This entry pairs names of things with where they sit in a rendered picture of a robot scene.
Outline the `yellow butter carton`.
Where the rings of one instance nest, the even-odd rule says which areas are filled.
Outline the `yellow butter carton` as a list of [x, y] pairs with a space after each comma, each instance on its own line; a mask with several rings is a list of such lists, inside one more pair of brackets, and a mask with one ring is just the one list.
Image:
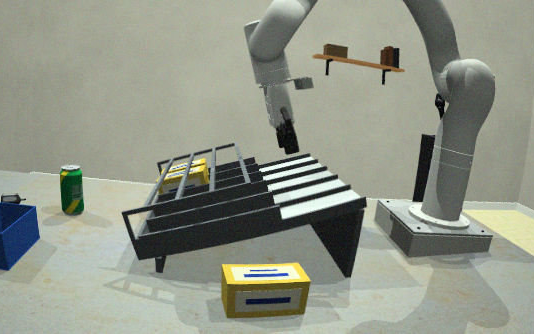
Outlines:
[[[206, 160], [205, 161], [204, 160], [205, 159], [200, 159], [200, 160], [193, 161], [191, 168], [202, 166], [202, 165], [206, 165], [206, 168], [207, 168]], [[172, 166], [170, 168], [170, 170], [168, 171], [168, 173], [185, 170], [186, 166], [187, 166], [187, 163], [176, 165], [176, 166]], [[208, 168], [207, 168], [207, 172], [208, 172]], [[208, 172], [208, 175], [209, 175], [209, 172]]]
[[222, 264], [226, 318], [305, 314], [310, 282], [299, 263]]
[[[168, 173], [165, 177], [161, 187], [159, 188], [159, 194], [166, 192], [177, 191], [182, 180], [182, 176], [185, 170]], [[190, 170], [188, 180], [185, 188], [210, 183], [206, 165], [193, 167]]]

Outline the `green drink can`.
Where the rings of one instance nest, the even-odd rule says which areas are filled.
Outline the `green drink can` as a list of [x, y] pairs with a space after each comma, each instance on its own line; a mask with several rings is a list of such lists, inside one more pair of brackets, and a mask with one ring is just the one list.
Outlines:
[[60, 172], [62, 211], [76, 216], [84, 211], [82, 171], [79, 165], [64, 165]]

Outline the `blue open bin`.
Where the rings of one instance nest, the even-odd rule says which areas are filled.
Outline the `blue open bin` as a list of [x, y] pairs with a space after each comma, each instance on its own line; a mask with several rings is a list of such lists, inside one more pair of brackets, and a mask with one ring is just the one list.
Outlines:
[[1, 270], [9, 271], [39, 239], [33, 206], [0, 202]]

